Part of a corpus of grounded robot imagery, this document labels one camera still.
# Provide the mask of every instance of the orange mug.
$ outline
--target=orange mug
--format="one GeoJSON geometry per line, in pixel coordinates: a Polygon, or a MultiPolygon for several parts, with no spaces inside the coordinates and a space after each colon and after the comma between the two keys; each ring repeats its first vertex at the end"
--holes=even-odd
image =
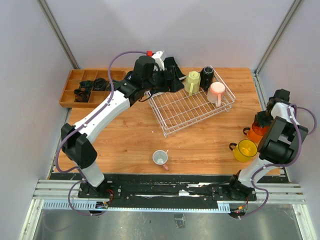
{"type": "Polygon", "coordinates": [[[248,137],[252,142],[259,143],[265,133],[268,130],[268,126],[260,127],[258,126],[258,122],[254,122],[250,127],[245,127],[242,131],[243,134],[248,137]]]}

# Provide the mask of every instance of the white wall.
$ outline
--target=white wall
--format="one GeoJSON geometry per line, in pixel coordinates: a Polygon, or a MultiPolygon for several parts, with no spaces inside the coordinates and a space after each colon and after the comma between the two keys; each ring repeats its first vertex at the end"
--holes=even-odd
{"type": "Polygon", "coordinates": [[[1,1],[0,33],[0,232],[16,240],[58,143],[71,65],[35,0],[1,1]]]}
{"type": "Polygon", "coordinates": [[[108,66],[123,51],[166,50],[182,67],[254,69],[293,0],[47,2],[81,68],[108,66]]]}
{"type": "MultiPolygon", "coordinates": [[[[276,89],[291,91],[290,102],[312,110],[320,121],[320,1],[304,1],[260,74],[267,96],[276,89]]],[[[307,114],[298,113],[298,121],[312,129],[307,114]]],[[[320,237],[319,191],[320,130],[305,139],[300,158],[288,169],[302,190],[317,236],[320,237]]]]}

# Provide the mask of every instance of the white wire rack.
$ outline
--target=white wire rack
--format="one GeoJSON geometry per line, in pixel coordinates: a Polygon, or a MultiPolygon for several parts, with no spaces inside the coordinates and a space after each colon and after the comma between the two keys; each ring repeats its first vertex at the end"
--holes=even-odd
{"type": "Polygon", "coordinates": [[[216,107],[208,101],[207,93],[202,88],[191,96],[189,96],[185,89],[182,89],[175,93],[157,93],[149,99],[148,102],[160,123],[164,137],[211,116],[222,112],[229,112],[236,100],[235,95],[216,70],[214,70],[213,81],[225,85],[226,92],[221,99],[220,107],[216,107]]]}

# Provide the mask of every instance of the wooden tray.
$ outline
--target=wooden tray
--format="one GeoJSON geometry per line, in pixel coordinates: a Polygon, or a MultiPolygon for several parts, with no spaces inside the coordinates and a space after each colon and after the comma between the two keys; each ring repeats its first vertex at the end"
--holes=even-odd
{"type": "MultiPolygon", "coordinates": [[[[121,81],[126,72],[111,70],[111,76],[112,79],[121,81]]],[[[109,91],[91,91],[88,102],[76,102],[74,90],[79,88],[81,81],[94,81],[97,78],[104,78],[109,84],[108,70],[71,70],[59,101],[60,105],[64,108],[96,108],[109,96],[109,91]]]]}

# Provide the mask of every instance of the wooden table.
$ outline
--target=wooden table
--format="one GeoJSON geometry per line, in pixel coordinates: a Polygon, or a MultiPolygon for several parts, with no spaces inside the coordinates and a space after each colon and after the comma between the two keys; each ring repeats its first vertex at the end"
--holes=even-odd
{"type": "MultiPolygon", "coordinates": [[[[181,70],[187,74],[201,69],[181,70]]],[[[248,68],[216,68],[216,71],[236,97],[229,112],[212,116],[165,138],[149,103],[137,102],[117,116],[93,143],[101,171],[225,175],[236,174],[247,167],[250,162],[235,160],[229,143],[245,139],[242,129],[250,127],[255,114],[261,111],[251,72],[248,68]],[[168,151],[169,172],[153,163],[152,155],[156,150],[168,151]]],[[[74,124],[91,111],[91,108],[73,108],[69,123],[74,124]]],[[[61,152],[59,165],[67,170],[74,163],[61,152]]],[[[278,175],[279,170],[270,173],[278,175]]]]}

